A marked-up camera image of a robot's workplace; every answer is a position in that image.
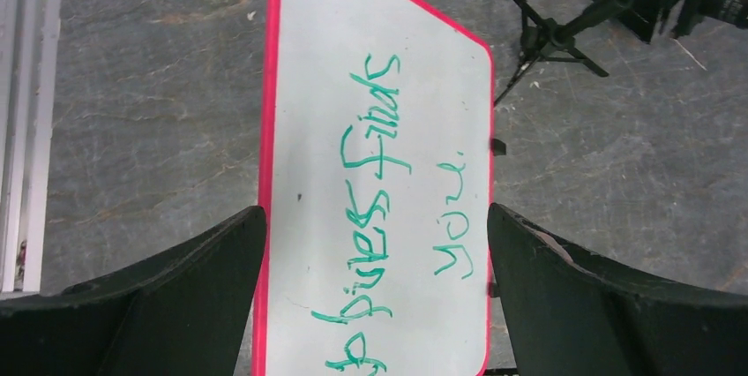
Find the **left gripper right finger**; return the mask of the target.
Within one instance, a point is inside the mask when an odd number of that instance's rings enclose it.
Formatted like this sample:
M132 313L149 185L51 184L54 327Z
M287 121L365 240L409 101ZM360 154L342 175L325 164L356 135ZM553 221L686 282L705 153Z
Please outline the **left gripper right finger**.
M746 296L629 267L499 204L487 234L520 374L746 374Z

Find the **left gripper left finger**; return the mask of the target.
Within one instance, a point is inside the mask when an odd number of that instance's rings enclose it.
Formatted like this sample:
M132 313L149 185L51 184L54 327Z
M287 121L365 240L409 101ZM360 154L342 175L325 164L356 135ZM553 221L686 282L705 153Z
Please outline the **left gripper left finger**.
M266 247L247 207L152 257L55 295L1 303L4 375L230 375Z

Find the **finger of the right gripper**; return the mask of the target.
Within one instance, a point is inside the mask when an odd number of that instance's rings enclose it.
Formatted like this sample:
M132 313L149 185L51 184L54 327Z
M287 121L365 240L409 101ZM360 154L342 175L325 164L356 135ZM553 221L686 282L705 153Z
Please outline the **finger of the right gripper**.
M650 43L655 33L663 34L677 0L633 0L617 19L640 40Z

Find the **grey microphone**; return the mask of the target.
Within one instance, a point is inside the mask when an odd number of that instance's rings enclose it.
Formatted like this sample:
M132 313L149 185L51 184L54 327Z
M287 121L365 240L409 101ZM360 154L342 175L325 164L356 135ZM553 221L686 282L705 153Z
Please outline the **grey microphone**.
M527 0L512 1L521 13L520 62L505 90L493 101L494 106L539 62L579 63L599 77L609 75L576 47L575 37L629 10L633 0L592 0L578 17L563 25L542 17Z

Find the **pink framed whiteboard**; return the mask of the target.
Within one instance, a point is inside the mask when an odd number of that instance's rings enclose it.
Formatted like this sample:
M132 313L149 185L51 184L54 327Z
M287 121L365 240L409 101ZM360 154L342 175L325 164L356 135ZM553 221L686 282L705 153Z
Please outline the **pink framed whiteboard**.
M255 375L481 375L494 65L423 0L267 0Z

